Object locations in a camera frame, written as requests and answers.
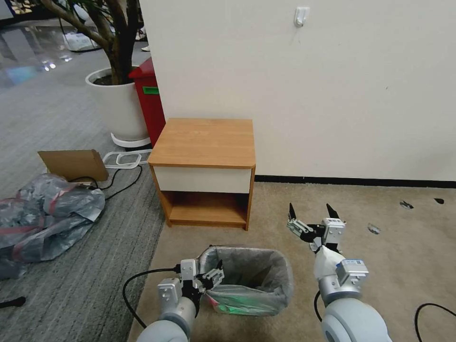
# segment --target gray trash bag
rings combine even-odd
[[[293,296],[293,273],[285,256],[273,249],[212,246],[199,257],[201,273],[223,260],[225,279],[208,290],[215,311],[224,314],[272,316]]]
[[[100,189],[90,190],[45,173],[0,200],[0,279],[24,274],[25,263],[52,260],[93,225],[105,207]]]

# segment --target gray tarp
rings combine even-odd
[[[93,225],[105,195],[45,173],[0,200],[0,279],[25,273],[26,263],[59,256]]]

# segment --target wooden tabletop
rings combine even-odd
[[[255,166],[252,120],[168,119],[148,162],[251,169]]]

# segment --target white planter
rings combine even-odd
[[[122,147],[139,147],[150,143],[134,83],[118,86],[93,84],[96,79],[110,74],[110,68],[97,70],[89,74],[85,82],[92,88],[98,111],[111,131],[114,143]]]

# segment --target potted plant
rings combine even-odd
[[[97,70],[85,79],[92,87],[98,109],[111,130],[113,141],[123,147],[150,142],[133,81],[128,77],[138,29],[137,0],[41,0],[43,5],[79,32],[97,43],[106,53],[110,67]],[[97,28],[90,29],[78,17],[75,6],[87,12]]]

